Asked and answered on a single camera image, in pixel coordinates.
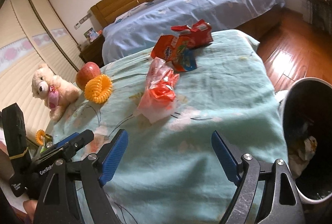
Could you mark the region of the left hand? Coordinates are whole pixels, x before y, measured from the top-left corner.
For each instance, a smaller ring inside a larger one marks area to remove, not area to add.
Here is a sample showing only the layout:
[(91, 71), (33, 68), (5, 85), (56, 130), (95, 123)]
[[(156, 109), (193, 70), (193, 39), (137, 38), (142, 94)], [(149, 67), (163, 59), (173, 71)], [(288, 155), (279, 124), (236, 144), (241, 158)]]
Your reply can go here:
[(23, 207), (26, 211), (26, 214), (29, 216), (31, 222), (33, 222), (34, 220), (37, 203), (37, 200), (26, 200), (23, 202)]

